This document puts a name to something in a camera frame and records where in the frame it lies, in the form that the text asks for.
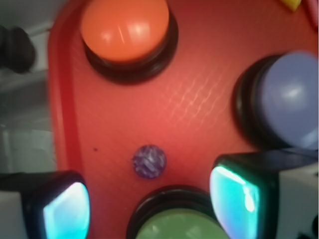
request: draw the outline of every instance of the illuminated screen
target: illuminated screen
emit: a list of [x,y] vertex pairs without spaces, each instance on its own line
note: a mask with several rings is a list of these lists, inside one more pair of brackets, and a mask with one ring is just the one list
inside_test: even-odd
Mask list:
[[216,217],[231,239],[257,237],[260,194],[256,185],[217,166],[210,175],[210,193]]
[[43,209],[48,239],[84,239],[90,224],[90,201],[86,187],[73,183]]

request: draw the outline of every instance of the round button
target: round button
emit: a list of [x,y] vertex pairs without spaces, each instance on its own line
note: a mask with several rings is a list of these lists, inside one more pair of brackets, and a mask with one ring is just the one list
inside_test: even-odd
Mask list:
[[130,218],[126,238],[221,239],[228,236],[218,223],[206,192],[173,185],[159,188],[142,199]]
[[292,147],[318,149],[318,59],[304,52],[280,57],[257,89],[263,123]]
[[81,34],[97,56],[128,63],[156,51],[168,23],[166,0],[92,0],[83,14]]

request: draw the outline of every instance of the purple marble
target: purple marble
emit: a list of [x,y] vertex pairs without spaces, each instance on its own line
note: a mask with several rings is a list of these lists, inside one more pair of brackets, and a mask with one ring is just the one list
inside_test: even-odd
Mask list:
[[166,166],[166,155],[163,150],[155,145],[145,145],[139,148],[134,157],[135,172],[147,179],[160,176]]

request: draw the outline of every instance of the black button base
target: black button base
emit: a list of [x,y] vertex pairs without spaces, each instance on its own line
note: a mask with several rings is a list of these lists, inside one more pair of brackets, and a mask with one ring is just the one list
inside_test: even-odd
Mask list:
[[148,196],[138,205],[127,228],[127,239],[135,239],[143,224],[152,216],[169,209],[187,208],[204,213],[214,219],[210,196],[197,188],[175,185],[160,188]]
[[170,12],[166,38],[161,46],[147,58],[132,64],[115,64],[105,61],[93,53],[84,44],[86,56],[92,67],[102,75],[117,81],[117,83],[134,83],[158,74],[172,59],[178,42],[178,26],[175,17]]
[[254,63],[239,77],[233,92],[233,115],[238,127],[250,141],[262,149],[289,147],[263,122],[256,103],[263,74],[280,56],[268,56]]

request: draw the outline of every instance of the textured plastic surface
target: textured plastic surface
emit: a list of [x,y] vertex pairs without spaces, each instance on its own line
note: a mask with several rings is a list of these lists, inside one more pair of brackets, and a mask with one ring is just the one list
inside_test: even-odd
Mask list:
[[[172,62],[150,81],[116,84],[86,59],[79,31],[84,3],[66,5],[51,30],[49,91],[58,168],[78,170],[87,182],[90,238],[124,238],[138,202],[159,187],[208,191],[218,155],[255,150],[231,115],[240,74],[266,55],[318,52],[303,6],[292,14],[277,0],[169,0],[179,27]],[[167,156],[154,180],[132,166],[145,144]]]

